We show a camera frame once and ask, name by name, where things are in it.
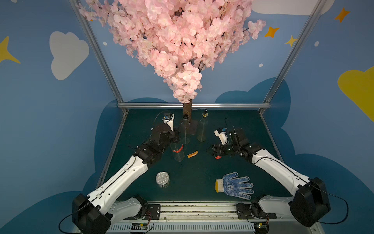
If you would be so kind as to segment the cork stoppered glass bottle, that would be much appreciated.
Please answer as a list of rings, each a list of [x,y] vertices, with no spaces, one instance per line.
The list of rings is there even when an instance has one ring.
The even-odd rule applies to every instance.
[[[181,162],[185,158],[183,148],[184,148],[184,145],[181,139],[174,140],[173,142],[170,143],[172,156],[177,162]]]

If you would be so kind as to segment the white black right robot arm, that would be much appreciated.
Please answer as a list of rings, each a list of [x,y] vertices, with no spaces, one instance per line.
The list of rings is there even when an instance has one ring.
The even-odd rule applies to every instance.
[[[312,227],[330,212],[326,186],[321,179],[310,179],[287,166],[258,143],[250,142],[242,128],[232,132],[219,128],[214,134],[220,140],[211,146],[215,159],[238,154],[264,170],[290,193],[289,197],[262,196],[254,200],[250,206],[252,217],[265,219],[269,214],[292,216],[301,225]]]

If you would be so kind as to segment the yellow bottle label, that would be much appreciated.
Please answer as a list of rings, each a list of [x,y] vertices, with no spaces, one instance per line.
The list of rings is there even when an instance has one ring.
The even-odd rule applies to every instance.
[[[191,154],[188,154],[188,158],[194,157],[196,155],[198,155],[198,151],[195,151],[195,152],[193,152]]]

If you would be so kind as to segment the clear square glass bottle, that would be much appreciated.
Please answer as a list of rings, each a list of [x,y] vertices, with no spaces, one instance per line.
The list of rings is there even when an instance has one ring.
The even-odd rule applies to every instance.
[[[204,112],[202,113],[202,118],[198,122],[198,126],[197,126],[196,136],[199,142],[204,142],[206,140],[206,127],[208,125],[207,117],[208,117],[208,112],[207,112],[207,109],[205,109]]]

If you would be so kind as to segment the black capped glass bottle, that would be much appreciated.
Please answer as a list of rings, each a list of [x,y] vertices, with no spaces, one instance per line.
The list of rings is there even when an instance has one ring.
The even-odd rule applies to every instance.
[[[190,122],[189,122],[189,116],[187,114],[183,115],[183,121],[179,126],[179,136],[180,140],[184,145],[187,145],[190,143]]]

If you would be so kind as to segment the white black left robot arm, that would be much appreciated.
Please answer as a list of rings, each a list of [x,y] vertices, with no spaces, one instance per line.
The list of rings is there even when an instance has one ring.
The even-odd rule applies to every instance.
[[[73,200],[72,222],[83,234],[104,234],[124,219],[146,217],[148,202],[139,195],[115,204],[118,197],[141,175],[154,166],[171,143],[178,143],[178,132],[171,122],[153,128],[151,139],[134,150],[128,162],[104,184],[87,196]]]

